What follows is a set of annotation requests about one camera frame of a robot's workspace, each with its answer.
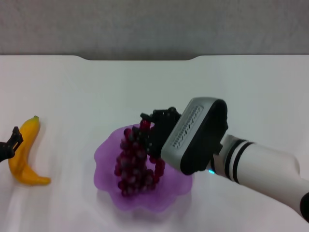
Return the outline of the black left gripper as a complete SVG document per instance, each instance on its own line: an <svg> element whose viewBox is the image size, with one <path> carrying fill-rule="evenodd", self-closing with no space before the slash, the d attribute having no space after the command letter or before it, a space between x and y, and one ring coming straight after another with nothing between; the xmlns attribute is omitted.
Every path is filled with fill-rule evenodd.
<svg viewBox="0 0 309 232"><path fill-rule="evenodd" d="M12 131L12 135L9 140L0 143L0 162L11 159L15 155L15 151L23 142L23 137L19 128L15 126Z"/></svg>

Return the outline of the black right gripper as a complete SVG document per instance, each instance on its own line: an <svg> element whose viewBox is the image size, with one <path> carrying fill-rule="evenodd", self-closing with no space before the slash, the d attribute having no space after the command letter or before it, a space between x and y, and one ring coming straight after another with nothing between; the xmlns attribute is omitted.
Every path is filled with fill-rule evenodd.
<svg viewBox="0 0 309 232"><path fill-rule="evenodd" d="M180 119L181 114L177 112L175 107L170 107L168 109L153 110L150 115L141 113L140 117L143 120L152 122L154 125L151 129L141 129L133 126L132 132L135 136L135 141L151 157L160 158L162 147Z"/></svg>

